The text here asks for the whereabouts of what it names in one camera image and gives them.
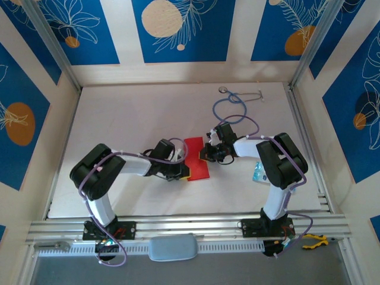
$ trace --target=stethoscope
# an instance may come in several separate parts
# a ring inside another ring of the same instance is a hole
[[[219,92],[220,93],[230,93],[230,94],[234,94],[235,96],[238,95],[238,96],[241,96],[241,95],[258,95],[259,97],[257,98],[253,98],[253,99],[249,99],[249,100],[244,100],[243,102],[249,102],[249,101],[256,101],[256,100],[259,100],[261,99],[262,101],[264,101],[264,98],[262,96],[262,93],[261,93],[261,90],[259,89],[259,92],[247,92],[247,93],[233,93],[231,92],[230,90],[227,89],[227,87],[225,86],[220,86],[219,87]]]
[[[221,117],[218,116],[218,114],[216,114],[216,111],[215,111],[215,107],[221,103],[221,102],[224,102],[224,101],[228,101],[232,104],[241,104],[244,108],[244,114],[243,116],[246,116],[247,114],[247,106],[245,104],[245,102],[249,102],[249,101],[256,101],[256,100],[260,100],[261,101],[264,101],[264,97],[262,96],[262,93],[261,93],[261,90],[259,89],[258,92],[247,92],[247,93],[233,93],[231,92],[230,90],[227,89],[227,87],[225,86],[220,86],[219,87],[219,92],[220,93],[228,93],[228,97],[227,98],[223,98],[223,99],[220,99],[220,100],[217,100],[215,103],[214,103],[214,106],[213,106],[213,113],[214,113],[214,116],[222,121],[222,122],[227,122],[227,123],[230,123],[230,124],[237,124],[237,123],[240,123],[242,120],[244,120],[243,117],[241,117],[240,119],[236,120],[236,121],[227,121]],[[257,98],[253,98],[253,99],[248,99],[248,100],[242,100],[239,96],[241,95],[257,95],[258,97]]]

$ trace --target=black cable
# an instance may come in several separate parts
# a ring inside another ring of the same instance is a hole
[[[147,156],[147,153],[150,153],[152,150],[152,148],[149,148],[148,150],[145,150],[142,154]]]
[[[165,177],[162,177],[162,176],[157,175],[157,174],[155,174],[154,176],[157,176],[158,178],[161,178],[161,179],[167,180]]]
[[[219,161],[218,161],[218,163],[220,164],[220,165],[230,165],[230,164],[232,164],[234,161],[235,161],[235,158],[233,157],[233,156],[231,156],[232,157],[232,161],[230,161],[230,162],[228,162],[228,163],[220,163]]]

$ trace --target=pliers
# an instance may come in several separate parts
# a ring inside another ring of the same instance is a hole
[[[335,242],[338,242],[339,240],[343,240],[343,239],[336,239],[334,237],[326,237],[325,235],[317,236],[317,235],[313,235],[311,233],[308,233],[307,235],[304,235],[303,237],[320,240],[319,242],[317,242],[314,245],[304,245],[302,247],[303,249],[315,249],[315,248],[318,248],[320,246],[326,246],[331,242],[335,243]]]

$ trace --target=orange circle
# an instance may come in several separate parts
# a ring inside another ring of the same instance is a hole
[[[11,104],[5,113],[5,119],[8,119],[5,128],[11,141],[22,147],[30,144],[36,129],[36,121],[29,106],[21,102]]]
[[[77,47],[79,47],[79,40],[72,37],[72,36],[68,36],[66,39],[65,39],[65,43],[66,45],[68,45],[69,47],[75,49]]]
[[[292,56],[302,55],[314,30],[315,26],[307,26],[291,34],[286,40],[285,52]]]
[[[364,129],[364,127],[366,126],[366,116],[362,113],[356,114],[354,117],[354,126],[358,130]]]

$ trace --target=blue packet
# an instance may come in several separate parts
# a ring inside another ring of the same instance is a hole
[[[253,181],[264,182],[270,184],[271,182],[268,180],[268,176],[265,174],[264,165],[260,161],[256,162],[254,176],[252,178]]]

